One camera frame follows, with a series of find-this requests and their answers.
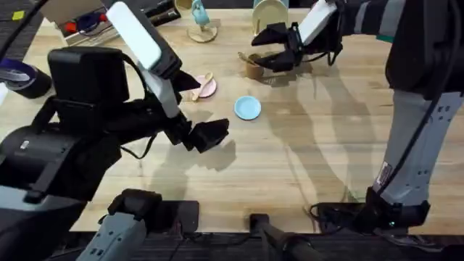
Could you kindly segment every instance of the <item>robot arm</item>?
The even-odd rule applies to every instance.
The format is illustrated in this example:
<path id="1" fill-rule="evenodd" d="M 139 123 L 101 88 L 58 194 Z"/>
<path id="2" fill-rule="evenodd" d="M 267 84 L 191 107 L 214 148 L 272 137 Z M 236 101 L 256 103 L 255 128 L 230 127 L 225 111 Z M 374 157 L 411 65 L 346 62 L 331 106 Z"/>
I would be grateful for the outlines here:
<path id="1" fill-rule="evenodd" d="M 127 30 L 113 15 L 148 23 L 122 7 L 109 13 L 123 37 Z M 105 172 L 121 158 L 121 145 L 165 132 L 173 145 L 183 143 L 201 153 L 228 135 L 227 119 L 193 128 L 183 116 L 178 92 L 198 83 L 180 71 L 181 61 L 152 25 L 139 26 L 136 32 L 143 33 L 142 28 L 150 37 L 142 44 L 148 46 L 142 51 L 149 59 L 142 59 L 138 43 L 130 42 L 130 47 L 138 68 L 144 69 L 144 99 L 127 101 L 124 61 L 137 66 L 121 50 L 67 47 L 49 54 L 56 96 L 46 101 L 31 125 L 0 143 L 0 260 L 49 257 L 94 197 Z M 50 123 L 55 113 L 59 122 Z M 127 254 L 121 251 L 136 248 L 148 232 L 165 231 L 185 203 L 164 202 L 160 195 L 143 191 L 123 196 L 103 221 L 105 235 L 93 241 L 83 260 L 123 260 Z M 197 203 L 187 205 L 193 206 L 188 212 L 198 215 Z M 194 232 L 198 221 L 189 224 Z"/>
<path id="2" fill-rule="evenodd" d="M 269 25 L 252 42 L 284 44 L 284 52 L 256 61 L 279 72 L 292 70 L 306 54 L 337 55 L 342 36 L 394 37 L 386 64 L 394 118 L 380 174 L 353 222 L 356 231 L 409 228 L 426 220 L 431 174 L 463 103 L 463 7 L 455 0 L 320 0 L 300 25 Z"/>
<path id="3" fill-rule="evenodd" d="M 255 61 L 274 72 L 292 70 L 305 55 L 341 52 L 342 36 L 352 34 L 394 37 L 405 0 L 319 0 L 300 24 L 269 25 L 253 39 L 253 46 L 284 44 L 285 51 Z"/>

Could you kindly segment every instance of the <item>dark floor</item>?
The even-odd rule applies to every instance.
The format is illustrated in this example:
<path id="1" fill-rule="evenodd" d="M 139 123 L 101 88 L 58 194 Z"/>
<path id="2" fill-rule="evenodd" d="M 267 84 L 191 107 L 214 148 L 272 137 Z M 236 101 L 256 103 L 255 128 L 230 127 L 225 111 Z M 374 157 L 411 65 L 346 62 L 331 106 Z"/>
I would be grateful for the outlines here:
<path id="1" fill-rule="evenodd" d="M 141 7 L 151 0 L 134 0 Z M 252 0 L 203 0 L 206 8 L 251 8 Z M 314 0 L 290 1 L 292 7 L 308 7 Z M 12 16 L 14 11 L 29 10 L 29 0 L 0 0 L 0 20 Z M 32 41 L 41 23 L 41 16 L 33 19 L 29 26 L 19 35 L 8 51 L 8 57 L 21 60 L 30 42 Z M 17 22 L 0 22 L 0 45 L 6 37 L 16 28 Z M 79 247 L 87 244 L 92 237 L 88 233 L 70 233 L 67 247 Z M 211 244 L 235 241 L 243 237 L 241 234 L 214 235 Z M 400 248 L 392 245 L 378 237 L 359 235 L 337 235 L 337 236 L 309 236 L 310 240 L 319 252 L 324 254 L 328 260 L 462 260 L 462 254 L 454 254 L 454 259 L 443 258 L 444 254 L 428 254 L 421 250 L 411 248 Z M 443 244 L 462 244 L 460 237 L 431 237 L 431 240 Z M 178 243 L 178 239 L 152 235 L 144 245 L 134 254 L 133 260 L 168 260 L 172 250 Z M 242 246 L 217 249 L 214 247 L 198 246 L 190 241 L 183 244 L 174 260 L 262 260 L 262 246 L 259 239 L 251 239 Z"/>

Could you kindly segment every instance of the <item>cable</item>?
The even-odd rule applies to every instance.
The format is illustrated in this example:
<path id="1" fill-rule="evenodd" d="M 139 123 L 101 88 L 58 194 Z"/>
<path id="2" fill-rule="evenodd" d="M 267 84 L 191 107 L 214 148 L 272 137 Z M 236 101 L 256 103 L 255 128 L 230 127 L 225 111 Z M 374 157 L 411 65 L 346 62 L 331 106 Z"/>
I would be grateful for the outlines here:
<path id="1" fill-rule="evenodd" d="M 328 54 L 328 53 L 325 52 L 325 53 L 322 53 L 322 54 L 317 55 L 317 56 L 314 57 L 314 58 L 307 59 L 307 60 L 302 61 L 302 62 L 315 62 L 315 61 L 317 61 L 317 60 L 319 60 L 319 59 L 321 59 L 321 58 L 324 58 L 324 56 L 327 55 L 327 54 Z"/>
<path id="2" fill-rule="evenodd" d="M 266 233 L 264 232 L 264 229 L 260 229 L 260 236 L 261 236 L 261 242 L 262 242 L 262 252 L 263 252 L 263 259 L 264 261 L 270 261 L 270 252 L 269 252 L 269 241 L 268 238 L 266 237 Z"/>
<path id="3" fill-rule="evenodd" d="M 405 151 L 403 152 L 401 158 L 399 159 L 397 166 L 395 167 L 391 175 L 386 179 L 384 185 L 377 191 L 379 195 L 382 195 L 382 193 L 390 185 L 390 183 L 398 175 L 398 172 L 402 169 L 403 165 L 406 163 L 407 157 L 413 150 L 413 147 L 416 141 L 421 136 L 422 131 L 428 122 L 428 119 L 434 113 L 434 110 L 437 104 L 439 103 L 440 97 L 442 96 L 443 91 L 446 88 L 446 85 L 448 83 L 448 80 L 450 79 L 452 70 L 455 66 L 456 59 L 457 59 L 457 52 L 459 51 L 460 40 L 461 40 L 461 14 L 460 14 L 460 8 L 459 8 L 459 4 L 457 3 L 457 0 L 450 0 L 450 3 L 451 3 L 451 10 L 452 10 L 454 21 L 455 21 L 454 39 L 452 43 L 452 51 L 449 54 L 448 65 L 445 70 L 443 80 L 440 83 L 440 86 L 438 87 L 438 89 L 436 90 L 435 97 L 433 98 L 430 104 L 430 107 L 427 109 L 427 112 L 423 116 L 418 128 L 413 134 L 413 137 L 411 138 L 409 144 L 407 145 Z"/>
<path id="4" fill-rule="evenodd" d="M 335 0 L 336 8 L 339 10 L 340 17 L 339 17 L 339 26 L 338 26 L 338 38 L 337 38 L 337 48 L 341 46 L 341 40 L 343 39 L 343 28 L 345 27 L 346 17 L 345 17 L 345 2 L 343 0 Z M 333 58 L 331 57 L 331 53 L 327 53 L 327 63 L 328 66 L 332 66 L 335 64 L 336 58 L 340 54 L 340 51 L 336 50 L 333 53 Z"/>
<path id="5" fill-rule="evenodd" d="M 173 261 L 174 256 L 175 256 L 175 253 L 177 253 L 177 251 L 179 250 L 179 248 L 183 245 L 183 243 L 186 242 L 186 240 L 187 240 L 187 238 L 184 237 L 184 238 L 182 238 L 181 241 L 179 241 L 179 243 L 177 244 L 177 246 L 175 246 L 174 251 L 171 253 L 171 255 L 170 255 L 168 261 Z"/>
<path id="6" fill-rule="evenodd" d="M 0 49 L 0 60 L 2 60 L 7 54 L 8 48 L 12 45 L 13 41 L 15 41 L 16 37 L 21 33 L 21 31 L 28 25 L 28 23 L 32 20 L 32 18 L 38 13 L 38 11 L 42 8 L 44 4 L 46 4 L 49 0 L 40 0 L 32 9 L 31 11 L 22 19 L 21 23 L 14 29 L 14 32 L 8 36 L 5 43 Z"/>
<path id="7" fill-rule="evenodd" d="M 101 35 L 102 33 L 106 32 L 108 29 L 110 29 L 112 25 L 108 25 L 107 27 L 101 29 L 98 33 L 82 33 L 80 30 L 78 30 L 78 33 L 82 36 L 87 36 L 87 37 L 97 37 Z"/>
<path id="8" fill-rule="evenodd" d="M 145 158 L 145 156 L 148 154 L 148 152 L 149 152 L 150 149 L 152 148 L 154 138 L 156 138 L 156 136 L 150 137 L 150 139 L 148 140 L 148 143 L 146 144 L 145 151 L 144 151 L 144 153 L 143 153 L 140 157 L 137 156 L 137 154 L 135 154 L 135 153 L 134 153 L 133 151 L 131 151 L 130 149 L 125 148 L 124 146 L 121 146 L 121 149 L 122 149 L 124 152 L 129 153 L 132 157 L 135 157 L 135 158 L 138 159 L 138 160 L 142 160 L 143 158 Z"/>
<path id="9" fill-rule="evenodd" d="M 332 223 L 332 224 L 335 225 L 335 220 L 326 220 L 326 219 L 314 214 L 313 210 L 316 207 L 319 210 L 323 211 L 323 212 L 332 212 L 333 214 L 335 214 L 335 216 L 336 216 L 335 219 L 337 219 L 337 220 L 346 220 L 346 217 L 349 216 L 349 218 L 348 218 L 349 221 L 347 221 L 347 223 L 337 226 L 337 228 L 333 229 L 332 231 L 322 233 L 321 235 L 323 235 L 323 236 L 334 235 L 335 233 L 340 232 L 344 228 L 348 228 L 349 225 L 351 224 L 351 222 L 356 217 L 356 214 L 357 214 L 356 212 L 350 212 L 348 210 L 335 209 L 335 208 L 330 207 L 328 205 L 324 205 L 323 207 L 321 207 L 321 203 L 317 203 L 317 204 L 314 204 L 314 205 L 311 206 L 310 210 L 308 211 L 308 215 L 314 221 L 319 223 L 319 225 L 323 225 L 323 224 L 326 224 L 326 223 Z"/>
<path id="10" fill-rule="evenodd" d="M 237 246 L 241 246 L 242 244 L 245 244 L 248 242 L 248 240 L 251 239 L 251 235 L 246 235 L 244 238 L 238 240 L 238 241 L 235 241 L 235 242 L 231 242 L 231 243 L 224 243 L 224 244 L 211 244 L 209 241 L 205 241 L 203 239 L 204 242 L 198 242 L 197 239 L 199 238 L 202 238 L 204 237 L 204 235 L 199 235 L 197 237 L 193 237 L 193 236 L 190 236 L 188 239 L 190 239 L 190 241 L 194 242 L 195 244 L 198 244 L 202 247 L 207 247 L 207 248 L 227 248 L 227 247 L 237 247 Z"/>
<path id="11" fill-rule="evenodd" d="M 145 99 L 153 96 L 151 91 L 148 89 L 148 85 L 146 84 L 145 78 L 142 75 L 142 72 L 140 71 L 140 68 L 136 65 L 135 62 L 127 55 L 123 53 L 123 60 L 124 62 L 127 62 L 137 73 L 138 77 L 140 78 L 140 81 L 142 82 L 142 86 L 144 87 L 144 92 L 145 92 Z"/>

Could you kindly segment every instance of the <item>wooden table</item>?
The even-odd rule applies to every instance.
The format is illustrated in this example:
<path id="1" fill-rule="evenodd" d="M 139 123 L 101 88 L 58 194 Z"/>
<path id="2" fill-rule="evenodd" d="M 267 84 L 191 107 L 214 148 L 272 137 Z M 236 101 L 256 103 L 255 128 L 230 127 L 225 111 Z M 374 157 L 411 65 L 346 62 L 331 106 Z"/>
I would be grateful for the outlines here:
<path id="1" fill-rule="evenodd" d="M 198 44 L 186 34 L 190 17 L 159 28 L 192 75 L 213 72 L 218 92 L 198 104 L 181 107 L 194 122 L 227 117 L 230 136 L 204 154 L 171 146 L 159 135 L 148 157 L 123 158 L 105 175 L 94 200 L 75 231 L 98 228 L 98 219 L 123 189 L 156 191 L 164 199 L 194 199 L 201 204 L 201 231 L 245 231 L 251 213 L 266 212 L 285 231 L 315 232 L 304 208 L 317 202 L 362 201 L 381 166 L 392 122 L 392 91 L 384 77 L 390 44 L 373 37 L 344 38 L 335 67 L 325 60 L 305 64 L 292 73 L 266 76 L 262 82 L 244 77 L 237 52 L 267 52 L 254 48 L 251 10 L 208 10 L 220 19 L 215 41 Z M 306 9 L 291 10 L 301 21 Z M 46 56 L 61 47 L 56 30 L 40 27 L 25 62 L 49 73 Z M 106 46 L 130 53 L 117 38 Z M 131 98 L 141 97 L 139 79 L 126 67 Z M 262 102 L 256 120 L 239 120 L 234 102 L 253 95 Z M 44 99 L 27 100 L 9 93 L 0 107 L 0 137 L 30 124 Z M 431 183 L 427 223 L 413 233 L 464 233 L 464 113 L 452 123 Z M 141 153 L 146 141 L 129 147 Z"/>

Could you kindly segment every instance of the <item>blue object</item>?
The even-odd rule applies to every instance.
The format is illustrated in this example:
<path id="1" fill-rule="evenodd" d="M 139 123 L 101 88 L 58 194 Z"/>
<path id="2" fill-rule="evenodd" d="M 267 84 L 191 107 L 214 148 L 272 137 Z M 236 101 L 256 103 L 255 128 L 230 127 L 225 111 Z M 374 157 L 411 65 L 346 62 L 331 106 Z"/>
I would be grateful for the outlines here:
<path id="1" fill-rule="evenodd" d="M 205 26 L 210 23 L 210 18 L 206 13 L 202 0 L 194 0 L 192 2 L 191 13 L 194 15 L 197 25 Z"/>
<path id="2" fill-rule="evenodd" d="M 261 103 L 253 96 L 243 96 L 235 102 L 233 110 L 242 120 L 254 120 L 260 116 Z"/>

